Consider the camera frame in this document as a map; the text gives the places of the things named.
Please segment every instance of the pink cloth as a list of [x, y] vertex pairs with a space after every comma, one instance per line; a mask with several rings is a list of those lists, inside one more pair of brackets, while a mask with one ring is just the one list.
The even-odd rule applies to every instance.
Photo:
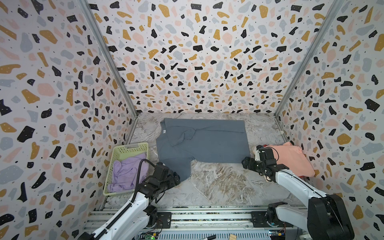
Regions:
[[[312, 165], [303, 154], [301, 147], [293, 146], [290, 142], [286, 142], [283, 145], [270, 145], [266, 147], [273, 147], [276, 149], [279, 153], [279, 160], [277, 161], [277, 164], [284, 164], [296, 176], [314, 176]], [[275, 159], [278, 158], [276, 151], [273, 150]]]
[[[107, 186], [109, 192], [120, 192], [134, 189], [136, 185], [137, 170], [139, 163], [147, 156], [146, 152], [140, 153], [134, 157], [129, 157], [122, 161], [113, 162], [112, 183]], [[147, 177], [149, 164], [141, 164], [139, 183]]]

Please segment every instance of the plastic basket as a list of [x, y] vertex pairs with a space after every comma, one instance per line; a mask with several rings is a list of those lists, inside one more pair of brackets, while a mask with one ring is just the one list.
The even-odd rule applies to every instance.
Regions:
[[134, 157], [140, 153], [146, 152], [147, 159], [149, 159], [149, 151], [148, 151], [148, 143], [147, 142], [139, 142], [128, 145], [116, 146], [113, 148], [111, 162], [109, 163], [107, 179], [104, 184], [104, 196], [111, 196], [116, 194], [124, 194], [134, 192], [134, 189], [124, 190], [120, 192], [109, 192], [107, 186], [112, 183], [112, 171], [113, 171], [113, 162], [114, 161], [122, 161], [127, 157]]

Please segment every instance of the marble floor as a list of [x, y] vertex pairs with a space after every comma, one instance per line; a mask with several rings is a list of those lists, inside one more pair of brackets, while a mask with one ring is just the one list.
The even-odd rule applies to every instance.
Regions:
[[[164, 117], [244, 120], [250, 150], [256, 145], [284, 143], [272, 114], [141, 113], [131, 143], [148, 142], [149, 160], [153, 163], [159, 161], [156, 138], [161, 131], [159, 123]], [[302, 205], [284, 187], [267, 182], [258, 173], [243, 169], [241, 163], [204, 163], [193, 160], [191, 170], [191, 177], [166, 191], [158, 206], [265, 206], [279, 201]], [[129, 197], [130, 194], [109, 197], [106, 207], [122, 206]]]

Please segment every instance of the lavender garment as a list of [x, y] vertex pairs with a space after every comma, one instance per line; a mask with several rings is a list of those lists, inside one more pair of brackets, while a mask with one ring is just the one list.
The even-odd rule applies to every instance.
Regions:
[[[147, 154], [140, 153], [134, 157], [129, 157], [123, 161], [114, 161], [113, 162], [113, 171], [112, 171], [112, 183], [108, 185], [109, 192], [120, 192], [124, 190], [130, 190], [135, 188], [137, 170], [139, 168], [139, 163], [142, 159], [145, 159]], [[143, 162], [140, 170], [140, 181], [147, 177], [149, 169], [149, 164]]]

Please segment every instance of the wall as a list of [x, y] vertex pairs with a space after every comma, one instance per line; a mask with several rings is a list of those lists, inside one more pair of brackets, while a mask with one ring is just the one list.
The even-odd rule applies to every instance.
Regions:
[[271, 113], [332, 1], [89, 3], [138, 112]]
[[343, 198], [355, 239], [384, 230], [383, 4], [345, 2], [278, 117], [313, 184]]
[[0, 2], [3, 239], [77, 238], [101, 204], [112, 148], [129, 131], [124, 99], [75, 3]]

